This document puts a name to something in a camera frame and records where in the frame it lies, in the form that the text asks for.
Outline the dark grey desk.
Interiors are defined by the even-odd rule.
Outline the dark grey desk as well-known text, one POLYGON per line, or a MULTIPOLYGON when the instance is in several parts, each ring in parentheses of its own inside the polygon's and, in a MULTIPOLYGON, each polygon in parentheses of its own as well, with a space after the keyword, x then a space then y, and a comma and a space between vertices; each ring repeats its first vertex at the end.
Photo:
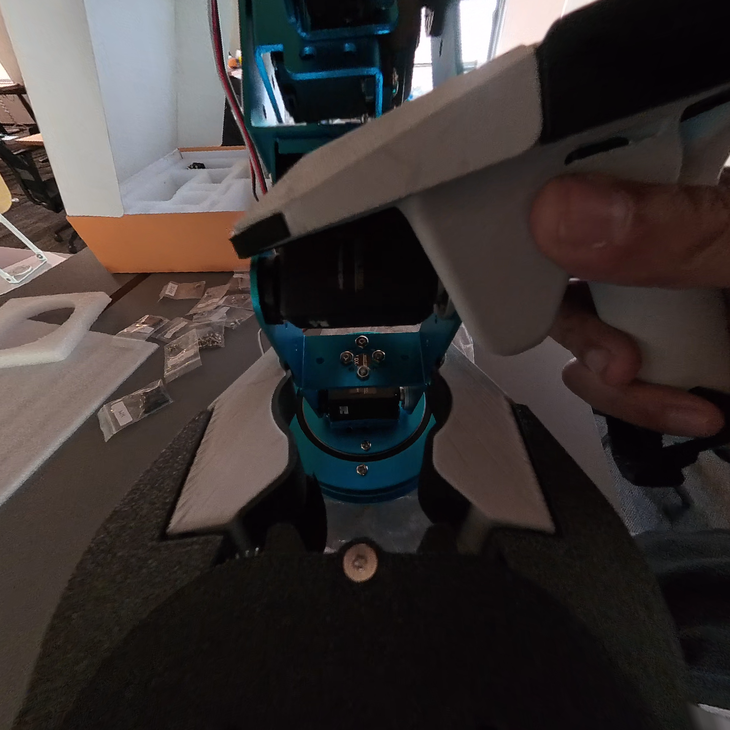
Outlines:
MULTIPOLYGON (((173 404, 105 443, 93 413, 2 505, 2 710, 11 724, 60 594, 88 543, 129 488, 198 412, 260 355, 259 324, 244 322, 225 347, 173 382, 173 404)), ((513 358, 491 356, 475 334, 477 365, 537 417, 620 509, 589 406, 561 379, 571 354, 552 340, 513 358)))

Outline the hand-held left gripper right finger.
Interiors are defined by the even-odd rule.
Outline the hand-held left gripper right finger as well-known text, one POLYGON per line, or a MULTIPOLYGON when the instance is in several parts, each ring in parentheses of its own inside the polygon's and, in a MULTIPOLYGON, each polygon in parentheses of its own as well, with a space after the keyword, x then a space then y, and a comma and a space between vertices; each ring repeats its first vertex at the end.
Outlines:
POLYGON ((440 375, 451 408, 433 438, 436 473, 489 526, 554 533, 512 402, 462 353, 448 353, 440 375))

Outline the white foam frame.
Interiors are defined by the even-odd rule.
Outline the white foam frame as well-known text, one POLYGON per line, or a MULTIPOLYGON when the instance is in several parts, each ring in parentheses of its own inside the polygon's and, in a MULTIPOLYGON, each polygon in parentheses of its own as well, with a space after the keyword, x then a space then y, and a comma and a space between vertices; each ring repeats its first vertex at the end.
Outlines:
POLYGON ((110 302, 110 296, 102 291, 8 300, 1 307, 1 334, 10 332, 32 316, 53 310, 70 309, 71 315, 63 325, 34 342, 2 349, 1 368, 35 366, 65 360, 110 302))

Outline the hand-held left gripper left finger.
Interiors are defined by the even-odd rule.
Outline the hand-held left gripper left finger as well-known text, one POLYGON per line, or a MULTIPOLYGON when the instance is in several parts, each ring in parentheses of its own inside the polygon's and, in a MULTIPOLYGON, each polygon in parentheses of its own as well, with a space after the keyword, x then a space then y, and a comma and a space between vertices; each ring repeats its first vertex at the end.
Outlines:
POLYGON ((279 401, 288 380, 277 356, 261 356, 214 400, 167 536, 235 531, 290 476, 297 449, 279 401))

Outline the white foam sheet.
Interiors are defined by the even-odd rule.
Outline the white foam sheet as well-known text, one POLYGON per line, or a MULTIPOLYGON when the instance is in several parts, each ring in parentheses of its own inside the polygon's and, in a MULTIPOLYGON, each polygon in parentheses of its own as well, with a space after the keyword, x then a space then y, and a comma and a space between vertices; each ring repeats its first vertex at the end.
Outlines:
POLYGON ((62 361, 3 368, 1 503, 5 503, 159 346, 88 332, 62 361))

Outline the orange white cardboard box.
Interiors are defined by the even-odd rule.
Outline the orange white cardboard box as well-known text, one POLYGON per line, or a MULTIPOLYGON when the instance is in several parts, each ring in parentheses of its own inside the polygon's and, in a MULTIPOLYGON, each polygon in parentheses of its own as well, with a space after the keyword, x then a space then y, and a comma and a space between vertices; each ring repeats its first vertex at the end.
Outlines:
POLYGON ((221 146, 235 19, 218 2, 4 1, 5 33, 70 224, 113 272, 229 271, 258 183, 221 146))

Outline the pile of small parts bags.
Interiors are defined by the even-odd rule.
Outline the pile of small parts bags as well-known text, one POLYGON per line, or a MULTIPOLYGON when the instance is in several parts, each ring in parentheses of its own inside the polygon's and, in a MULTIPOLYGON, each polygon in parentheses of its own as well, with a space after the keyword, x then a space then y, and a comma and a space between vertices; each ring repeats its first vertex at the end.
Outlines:
POLYGON ((225 346, 225 332, 253 316, 248 271, 235 271, 219 286, 204 281, 168 282, 159 300, 194 300, 187 314, 172 319, 144 315, 116 334, 118 339, 155 342, 163 349, 162 378, 106 403, 97 417, 105 442, 171 404, 167 386, 202 366, 202 351, 225 346))

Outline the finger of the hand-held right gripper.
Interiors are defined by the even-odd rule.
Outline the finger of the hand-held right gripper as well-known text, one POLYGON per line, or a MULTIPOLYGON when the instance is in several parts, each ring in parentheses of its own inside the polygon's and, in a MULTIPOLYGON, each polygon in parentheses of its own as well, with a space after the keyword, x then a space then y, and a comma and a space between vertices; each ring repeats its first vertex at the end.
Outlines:
POLYGON ((425 33, 431 43, 432 84, 463 74, 459 1, 426 1, 425 33))
POLYGON ((541 142, 536 49, 447 81, 298 162, 234 229, 237 254, 309 252, 349 233, 417 237, 467 328, 498 355, 538 345, 568 275, 537 249, 528 214, 580 140, 541 142))

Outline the grey desk with orange edge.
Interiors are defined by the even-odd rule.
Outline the grey desk with orange edge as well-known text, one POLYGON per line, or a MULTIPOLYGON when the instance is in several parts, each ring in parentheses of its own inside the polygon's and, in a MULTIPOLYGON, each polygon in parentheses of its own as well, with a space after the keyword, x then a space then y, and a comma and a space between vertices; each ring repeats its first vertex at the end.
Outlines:
POLYGON ((18 286, 6 288, 9 283, 2 279, 1 304, 12 298, 94 291, 103 291, 112 296, 130 280, 128 275, 114 275, 107 271, 89 248, 67 258, 61 256, 60 259, 54 267, 45 264, 33 277, 18 286))

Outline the blue toy robot arm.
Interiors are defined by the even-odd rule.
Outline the blue toy robot arm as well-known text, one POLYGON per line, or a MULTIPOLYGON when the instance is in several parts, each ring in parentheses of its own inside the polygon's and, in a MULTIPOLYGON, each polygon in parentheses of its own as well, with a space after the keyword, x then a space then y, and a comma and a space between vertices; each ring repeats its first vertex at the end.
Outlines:
MULTIPOLYGON (((389 33, 298 28, 293 2, 239 2, 242 111, 261 192, 305 156, 412 94, 425 2, 397 2, 389 33)), ((435 421, 426 391, 461 321, 405 228, 364 242, 335 233, 302 253, 250 257, 253 306, 290 372, 285 423, 305 474, 341 501, 413 489, 435 421)))

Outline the large clear plastic bag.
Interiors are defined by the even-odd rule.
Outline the large clear plastic bag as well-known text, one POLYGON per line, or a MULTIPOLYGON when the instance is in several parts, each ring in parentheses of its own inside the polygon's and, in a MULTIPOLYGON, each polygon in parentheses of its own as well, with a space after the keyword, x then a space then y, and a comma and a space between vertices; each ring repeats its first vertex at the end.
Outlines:
POLYGON ((405 494, 377 503, 326 497, 325 554, 360 542, 393 553, 478 554, 493 527, 490 521, 431 467, 413 485, 405 494))

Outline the tan chair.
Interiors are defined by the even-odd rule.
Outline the tan chair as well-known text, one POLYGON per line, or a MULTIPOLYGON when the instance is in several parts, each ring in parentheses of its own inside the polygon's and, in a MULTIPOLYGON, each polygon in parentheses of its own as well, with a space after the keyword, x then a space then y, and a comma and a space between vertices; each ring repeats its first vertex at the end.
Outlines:
POLYGON ((22 286, 67 260, 69 254, 42 251, 7 218, 6 213, 13 204, 13 197, 5 180, 1 178, 1 224, 21 243, 21 247, 1 246, 1 292, 9 292, 22 286))

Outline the person's right hand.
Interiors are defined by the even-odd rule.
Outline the person's right hand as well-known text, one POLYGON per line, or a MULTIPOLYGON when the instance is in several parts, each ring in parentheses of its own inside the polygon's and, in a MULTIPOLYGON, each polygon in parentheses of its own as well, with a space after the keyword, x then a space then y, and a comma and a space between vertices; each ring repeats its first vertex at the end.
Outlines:
MULTIPOLYGON (((653 185, 601 175, 551 180, 530 216, 536 246, 572 277, 619 286, 728 290, 728 188, 653 185)), ((550 337, 574 356, 567 388, 604 415, 675 436, 712 436, 707 400, 639 379, 640 350, 603 322, 586 284, 567 288, 550 337)))

